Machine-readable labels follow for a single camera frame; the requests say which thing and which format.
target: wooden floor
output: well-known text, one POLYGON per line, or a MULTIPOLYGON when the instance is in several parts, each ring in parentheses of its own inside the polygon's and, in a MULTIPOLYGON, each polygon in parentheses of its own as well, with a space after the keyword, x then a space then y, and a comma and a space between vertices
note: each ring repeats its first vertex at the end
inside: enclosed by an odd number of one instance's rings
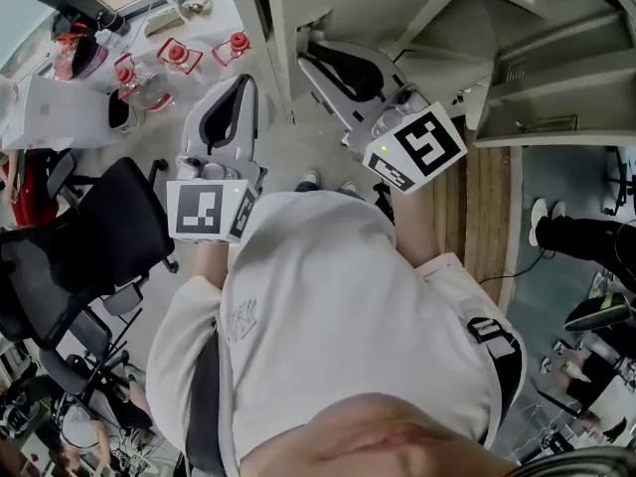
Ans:
MULTIPOLYGON (((442 252, 454 252, 480 282, 504 274, 510 214, 508 148, 476 148, 426 186, 442 252)), ((483 288, 499 301, 501 279, 483 288)))

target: black cable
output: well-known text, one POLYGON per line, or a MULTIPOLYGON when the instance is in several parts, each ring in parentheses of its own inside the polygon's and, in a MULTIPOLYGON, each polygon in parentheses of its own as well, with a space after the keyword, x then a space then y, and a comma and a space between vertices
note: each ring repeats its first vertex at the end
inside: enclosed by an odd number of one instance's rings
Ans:
MULTIPOLYGON (((530 272, 533 268, 535 268, 535 265, 541 261, 541 258, 544 257, 544 254, 546 253, 546 251, 547 249, 542 249, 541 253, 539 254, 539 257, 535 261, 533 261, 533 264, 530 265, 528 268, 522 270, 521 272, 517 272, 516 274, 511 274, 511 275, 495 275, 494 277, 488 277, 487 279, 482 279, 481 281, 479 281, 479 284, 484 284, 485 282, 488 282, 488 281, 494 281, 495 279, 508 279, 508 278, 512 279, 513 277, 519 277, 520 275, 524 275, 526 272, 530 272)), ((546 259, 553 259, 556 255, 557 255, 557 252, 555 251, 555 253, 552 256, 546 259)))

